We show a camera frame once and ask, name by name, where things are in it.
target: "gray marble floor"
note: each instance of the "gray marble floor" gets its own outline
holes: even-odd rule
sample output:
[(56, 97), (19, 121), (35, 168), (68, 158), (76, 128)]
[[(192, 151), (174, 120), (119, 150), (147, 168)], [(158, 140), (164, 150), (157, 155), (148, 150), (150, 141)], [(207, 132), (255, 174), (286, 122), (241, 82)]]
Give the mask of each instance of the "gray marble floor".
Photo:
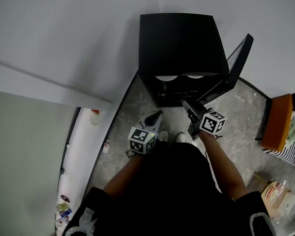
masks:
[[(223, 127), (220, 144), (225, 153), (234, 162), (244, 182), (249, 183), (254, 172), (261, 172), (268, 180), (284, 182), (295, 190), (295, 168), (282, 160), (262, 152), (259, 142), (254, 139), (264, 113), (266, 99), (246, 84), (238, 81), (235, 88), (206, 105), (227, 117)], [(157, 110), (141, 79), (138, 77), (117, 116), (109, 134), (108, 153), (101, 153), (91, 177), (90, 187), (103, 188), (105, 184), (127, 163), (125, 155), (127, 137), (133, 125), (146, 113)], [(190, 119), (181, 108), (163, 108), (162, 129), (167, 130), (170, 141), (178, 132), (187, 135), (187, 142), (192, 142), (187, 132)], [(198, 148), (204, 151), (200, 139)]]

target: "white wall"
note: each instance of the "white wall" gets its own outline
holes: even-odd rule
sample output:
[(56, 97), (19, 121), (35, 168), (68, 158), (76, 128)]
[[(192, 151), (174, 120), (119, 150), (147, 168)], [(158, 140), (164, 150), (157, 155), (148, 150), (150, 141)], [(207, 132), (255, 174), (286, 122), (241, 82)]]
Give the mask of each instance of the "white wall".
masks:
[(213, 15), (226, 56), (251, 34), (241, 77), (270, 97), (295, 92), (295, 0), (162, 0), (161, 6)]
[(0, 236), (51, 236), (75, 108), (0, 92)]
[(152, 12), (213, 15), (226, 55), (250, 33), (242, 77), (270, 97), (295, 92), (295, 0), (0, 0), (0, 62), (115, 101)]
[(0, 64), (119, 99), (137, 69), (139, 15), (148, 12), (159, 12), (158, 0), (0, 0)]

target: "person's hand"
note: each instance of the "person's hand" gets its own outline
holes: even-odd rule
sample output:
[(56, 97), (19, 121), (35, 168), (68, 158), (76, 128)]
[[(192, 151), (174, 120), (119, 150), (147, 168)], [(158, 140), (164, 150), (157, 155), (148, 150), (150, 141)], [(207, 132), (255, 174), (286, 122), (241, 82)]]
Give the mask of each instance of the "person's hand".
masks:
[(199, 137), (202, 142), (215, 140), (215, 136), (205, 132), (204, 130), (200, 130)]

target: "shoe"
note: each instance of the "shoe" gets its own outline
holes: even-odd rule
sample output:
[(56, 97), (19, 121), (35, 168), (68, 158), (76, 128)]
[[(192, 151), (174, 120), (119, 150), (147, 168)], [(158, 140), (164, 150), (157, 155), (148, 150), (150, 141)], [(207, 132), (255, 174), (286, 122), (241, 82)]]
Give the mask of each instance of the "shoe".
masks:
[(199, 145), (198, 145), (198, 143), (197, 143), (197, 142), (193, 141), (191, 144), (192, 144), (194, 147), (197, 147), (197, 148), (199, 148)]
[(178, 133), (175, 139), (175, 143), (185, 143), (186, 135), (183, 132)]
[(158, 140), (159, 140), (160, 142), (168, 142), (168, 132), (165, 131), (165, 130), (162, 130), (162, 131), (159, 133)]

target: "white plate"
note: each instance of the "white plate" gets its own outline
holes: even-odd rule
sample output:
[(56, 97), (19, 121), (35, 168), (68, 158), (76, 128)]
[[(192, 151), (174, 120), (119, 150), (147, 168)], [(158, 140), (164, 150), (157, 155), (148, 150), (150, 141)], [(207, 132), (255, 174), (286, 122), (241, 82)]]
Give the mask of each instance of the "white plate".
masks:
[(196, 76), (196, 75), (188, 75), (189, 78), (192, 78), (192, 79), (199, 79), (199, 78), (202, 78), (203, 75), (201, 76)]
[(271, 195), (270, 195), (270, 200), (275, 199), (275, 197), (277, 196), (277, 192), (278, 192), (278, 190), (275, 189), (275, 190), (271, 193)]
[(282, 194), (283, 190), (284, 190), (284, 185), (282, 185), (282, 186), (278, 189), (278, 191), (277, 191), (277, 195), (280, 196), (280, 195)]
[(178, 77), (177, 75), (174, 75), (174, 76), (156, 76), (156, 78), (161, 80), (161, 81), (172, 81), (177, 77)]
[(265, 197), (266, 197), (267, 199), (269, 199), (269, 198), (270, 198), (270, 196), (268, 197), (269, 193), (272, 193), (274, 190), (275, 190), (275, 186), (271, 185), (271, 186), (269, 187), (269, 189), (267, 190)]

